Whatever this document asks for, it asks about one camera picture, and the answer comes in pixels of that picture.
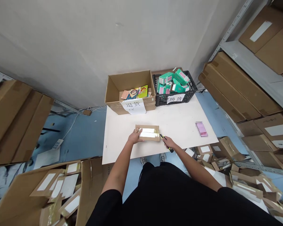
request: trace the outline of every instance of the white board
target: white board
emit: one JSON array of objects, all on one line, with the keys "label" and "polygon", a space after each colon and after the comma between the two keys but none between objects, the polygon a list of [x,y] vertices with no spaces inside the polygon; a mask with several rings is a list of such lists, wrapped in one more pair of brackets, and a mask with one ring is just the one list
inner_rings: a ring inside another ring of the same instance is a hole
[{"label": "white board", "polygon": [[[208,137],[200,137],[195,122],[203,122]],[[107,107],[102,164],[113,163],[135,125],[159,126],[159,133],[171,137],[181,148],[217,143],[218,139],[196,97],[188,103],[160,106],[142,115],[118,115]],[[167,152],[164,143],[145,141],[133,146],[130,158]]]}]

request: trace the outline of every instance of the open cardboard box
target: open cardboard box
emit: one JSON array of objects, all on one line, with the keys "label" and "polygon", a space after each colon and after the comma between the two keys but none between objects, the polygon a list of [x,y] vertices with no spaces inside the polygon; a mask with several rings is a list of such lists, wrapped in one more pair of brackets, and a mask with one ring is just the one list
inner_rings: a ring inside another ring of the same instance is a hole
[{"label": "open cardboard box", "polygon": [[[0,203],[0,226],[5,225],[39,225],[42,208],[47,205],[48,198],[30,196],[50,169],[66,169],[71,161],[46,166],[29,171],[15,177]],[[76,224],[85,226],[108,178],[112,164],[102,165],[102,157],[83,160],[81,163],[81,198],[77,212]]]},{"label": "open cardboard box", "polygon": [[143,98],[146,111],[155,110],[155,88],[153,84],[153,78],[151,71],[139,71],[125,74],[116,74],[108,76],[108,83],[105,96],[105,104],[107,104],[113,111],[118,115],[129,114],[121,102],[124,100],[120,99],[124,90],[131,90],[140,86],[148,85],[148,92],[152,92],[152,97]]}]

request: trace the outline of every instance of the small product box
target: small product box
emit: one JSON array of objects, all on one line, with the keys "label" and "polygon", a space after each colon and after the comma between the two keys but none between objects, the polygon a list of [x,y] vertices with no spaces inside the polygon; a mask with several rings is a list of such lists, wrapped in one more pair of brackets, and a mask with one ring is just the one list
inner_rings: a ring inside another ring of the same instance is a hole
[{"label": "small product box", "polygon": [[165,85],[168,81],[173,79],[174,74],[172,72],[167,72],[159,77],[159,83]]},{"label": "small product box", "polygon": [[180,69],[174,73],[174,78],[176,78],[181,85],[186,85],[190,82],[189,77],[187,77]]}]

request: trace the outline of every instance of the sneaker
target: sneaker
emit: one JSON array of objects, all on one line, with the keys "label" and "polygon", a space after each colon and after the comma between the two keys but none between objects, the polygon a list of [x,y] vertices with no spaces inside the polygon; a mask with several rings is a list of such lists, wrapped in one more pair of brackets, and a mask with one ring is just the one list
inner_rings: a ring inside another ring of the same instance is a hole
[{"label": "sneaker", "polygon": [[141,164],[144,165],[148,162],[147,158],[146,157],[140,157],[140,160],[141,160]]},{"label": "sneaker", "polygon": [[167,156],[165,153],[159,154],[160,162],[165,162],[167,159]]}]

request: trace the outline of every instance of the paper sign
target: paper sign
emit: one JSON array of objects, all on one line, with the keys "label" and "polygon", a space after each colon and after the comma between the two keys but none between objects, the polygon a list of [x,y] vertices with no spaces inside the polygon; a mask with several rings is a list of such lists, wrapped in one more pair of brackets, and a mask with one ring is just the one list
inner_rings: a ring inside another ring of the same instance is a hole
[{"label": "paper sign", "polygon": [[123,108],[131,115],[145,114],[146,109],[142,98],[124,100],[121,102]]},{"label": "paper sign", "polygon": [[167,104],[171,102],[182,102],[185,94],[177,94],[173,96],[168,96]]}]

